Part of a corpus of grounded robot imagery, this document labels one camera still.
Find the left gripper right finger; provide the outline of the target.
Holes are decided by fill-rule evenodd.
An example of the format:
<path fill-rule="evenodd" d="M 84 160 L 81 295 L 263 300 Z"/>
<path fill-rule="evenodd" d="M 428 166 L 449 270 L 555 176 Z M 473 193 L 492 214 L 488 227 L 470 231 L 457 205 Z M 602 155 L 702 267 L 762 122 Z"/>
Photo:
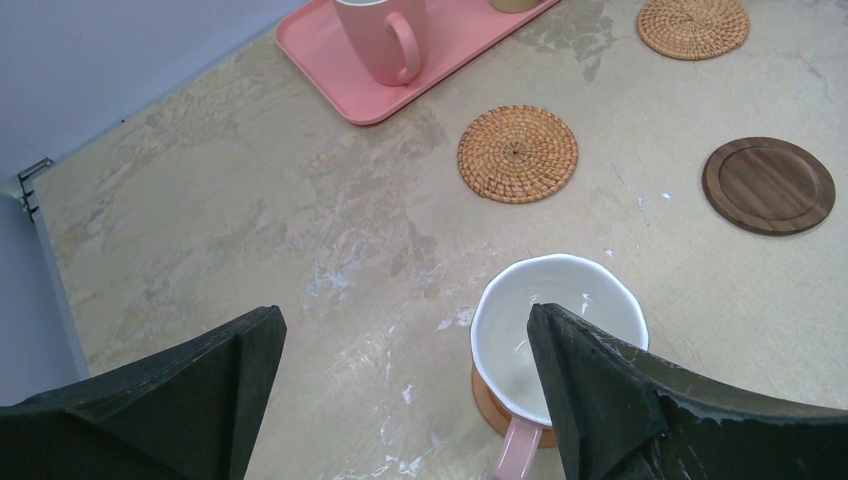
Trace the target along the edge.
<path fill-rule="evenodd" d="M 847 414 L 737 388 L 553 303 L 527 333 L 570 479 L 843 479 Z"/>

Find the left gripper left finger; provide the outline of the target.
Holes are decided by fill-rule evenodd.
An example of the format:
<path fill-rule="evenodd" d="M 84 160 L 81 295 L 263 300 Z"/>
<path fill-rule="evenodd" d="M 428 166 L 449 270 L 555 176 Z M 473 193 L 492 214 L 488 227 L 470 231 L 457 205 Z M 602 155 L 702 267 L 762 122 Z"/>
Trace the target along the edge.
<path fill-rule="evenodd" d="M 1 410 L 5 479 L 241 479 L 280 364 L 276 306 Z"/>

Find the smooth light wooden coaster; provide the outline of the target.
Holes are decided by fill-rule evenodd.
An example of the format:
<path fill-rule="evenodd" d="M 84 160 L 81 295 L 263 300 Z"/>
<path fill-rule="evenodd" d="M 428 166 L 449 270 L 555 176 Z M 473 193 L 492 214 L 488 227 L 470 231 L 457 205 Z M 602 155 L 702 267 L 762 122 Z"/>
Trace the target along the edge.
<path fill-rule="evenodd" d="M 486 422 L 504 437 L 509 429 L 512 413 L 497 399 L 475 367 L 471 368 L 471 386 L 479 412 Z"/>

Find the pink mug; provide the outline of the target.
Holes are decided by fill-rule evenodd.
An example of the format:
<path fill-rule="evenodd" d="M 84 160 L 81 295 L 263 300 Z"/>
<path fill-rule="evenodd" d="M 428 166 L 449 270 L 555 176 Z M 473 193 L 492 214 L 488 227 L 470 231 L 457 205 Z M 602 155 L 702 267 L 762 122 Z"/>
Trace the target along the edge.
<path fill-rule="evenodd" d="M 334 1 L 343 31 L 368 73 L 402 86 L 423 72 L 429 48 L 424 0 Z"/>
<path fill-rule="evenodd" d="M 527 335 L 535 304 L 555 303 L 641 349 L 649 332 L 636 297 L 602 265 L 570 254 L 516 262 L 486 286 L 470 330 L 473 367 L 512 413 L 493 478 L 525 479 L 557 444 Z"/>

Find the dark walnut wooden coaster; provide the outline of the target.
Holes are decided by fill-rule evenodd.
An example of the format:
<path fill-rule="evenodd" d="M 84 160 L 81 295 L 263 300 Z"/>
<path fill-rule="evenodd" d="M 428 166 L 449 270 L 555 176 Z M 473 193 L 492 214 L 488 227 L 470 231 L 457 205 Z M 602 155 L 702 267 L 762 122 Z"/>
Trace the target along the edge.
<path fill-rule="evenodd" d="M 771 137 L 721 145 L 707 158 L 701 182 L 721 217 L 761 235 L 810 230 L 826 220 L 836 202 L 827 168 L 805 149 Z"/>

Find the woven rattan coaster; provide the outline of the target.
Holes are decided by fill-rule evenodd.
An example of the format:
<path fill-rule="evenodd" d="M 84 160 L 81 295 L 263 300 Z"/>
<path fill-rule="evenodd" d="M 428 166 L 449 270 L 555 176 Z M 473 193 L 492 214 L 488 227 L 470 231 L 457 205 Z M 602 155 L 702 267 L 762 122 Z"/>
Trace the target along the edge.
<path fill-rule="evenodd" d="M 731 0 L 652 0 L 636 17 L 642 42 L 672 59 L 699 61 L 739 48 L 751 23 L 747 11 Z"/>
<path fill-rule="evenodd" d="M 475 118 L 457 148 L 465 184 L 483 198 L 506 204 L 543 200 L 572 178 L 579 159 L 576 137 L 558 116 L 530 105 L 506 105 Z"/>

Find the pink mug front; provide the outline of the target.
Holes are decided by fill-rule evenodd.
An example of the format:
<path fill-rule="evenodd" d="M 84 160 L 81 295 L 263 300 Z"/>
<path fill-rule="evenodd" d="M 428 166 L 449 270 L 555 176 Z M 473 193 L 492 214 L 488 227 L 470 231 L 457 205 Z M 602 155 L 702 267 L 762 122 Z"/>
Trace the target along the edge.
<path fill-rule="evenodd" d="M 334 1 L 343 31 L 368 73 L 402 86 L 423 72 L 429 48 L 424 0 Z"/>

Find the green mug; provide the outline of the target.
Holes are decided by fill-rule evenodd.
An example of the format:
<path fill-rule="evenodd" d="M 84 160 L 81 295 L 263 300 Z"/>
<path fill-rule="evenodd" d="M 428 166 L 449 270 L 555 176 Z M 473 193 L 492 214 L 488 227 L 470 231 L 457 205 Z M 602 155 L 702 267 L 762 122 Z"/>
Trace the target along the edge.
<path fill-rule="evenodd" d="M 534 8 L 539 0 L 490 0 L 489 3 L 499 12 L 517 14 Z"/>

